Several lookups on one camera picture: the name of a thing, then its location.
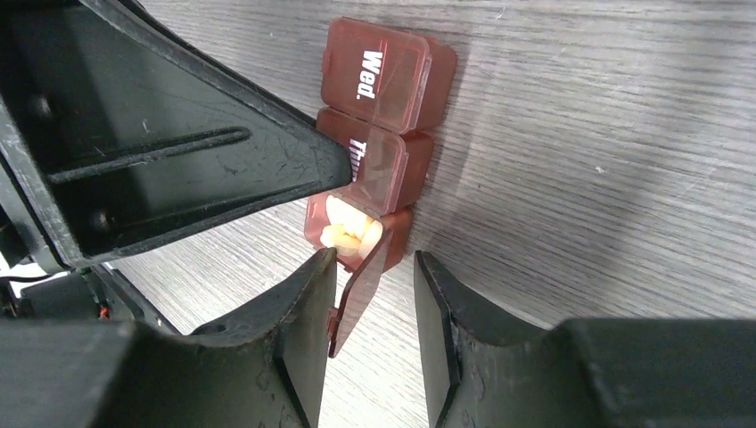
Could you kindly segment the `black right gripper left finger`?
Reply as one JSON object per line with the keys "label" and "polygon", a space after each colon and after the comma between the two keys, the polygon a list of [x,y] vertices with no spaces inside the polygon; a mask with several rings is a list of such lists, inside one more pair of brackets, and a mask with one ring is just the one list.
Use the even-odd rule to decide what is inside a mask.
{"label": "black right gripper left finger", "polygon": [[315,427],[332,250],[188,335],[129,320],[3,319],[4,427]]}

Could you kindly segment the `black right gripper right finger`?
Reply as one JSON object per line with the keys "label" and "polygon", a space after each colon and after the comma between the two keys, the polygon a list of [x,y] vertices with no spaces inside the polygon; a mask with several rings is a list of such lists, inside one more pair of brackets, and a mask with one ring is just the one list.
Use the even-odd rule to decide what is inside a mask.
{"label": "black right gripper right finger", "polygon": [[747,319],[572,318],[544,329],[415,253],[432,427],[752,427]]}

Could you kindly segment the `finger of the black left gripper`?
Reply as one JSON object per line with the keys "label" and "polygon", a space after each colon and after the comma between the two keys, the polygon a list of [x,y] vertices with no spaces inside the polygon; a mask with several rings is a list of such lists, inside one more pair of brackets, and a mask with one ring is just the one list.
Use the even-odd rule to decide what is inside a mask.
{"label": "finger of the black left gripper", "polygon": [[314,120],[137,1],[1,4],[1,251],[89,268],[346,185]]}

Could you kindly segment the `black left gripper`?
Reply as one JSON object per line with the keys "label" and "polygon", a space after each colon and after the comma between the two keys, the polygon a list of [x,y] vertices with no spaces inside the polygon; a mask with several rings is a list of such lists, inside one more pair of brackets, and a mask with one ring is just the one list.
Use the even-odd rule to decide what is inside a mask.
{"label": "black left gripper", "polygon": [[1,213],[1,315],[10,319],[135,320],[163,333],[177,329],[109,264],[58,274],[15,275],[33,262],[8,216]]}

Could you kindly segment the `brown translucent pill container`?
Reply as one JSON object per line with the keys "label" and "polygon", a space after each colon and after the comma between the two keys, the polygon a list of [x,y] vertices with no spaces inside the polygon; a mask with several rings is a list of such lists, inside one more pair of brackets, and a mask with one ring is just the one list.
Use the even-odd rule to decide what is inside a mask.
{"label": "brown translucent pill container", "polygon": [[349,183],[308,199],[304,236],[315,248],[337,197],[383,225],[365,258],[342,257],[348,280],[328,317],[328,354],[336,356],[375,295],[382,275],[404,257],[457,68],[447,44],[402,29],[341,17],[329,25],[322,61],[324,107],[316,127],[348,152]]}

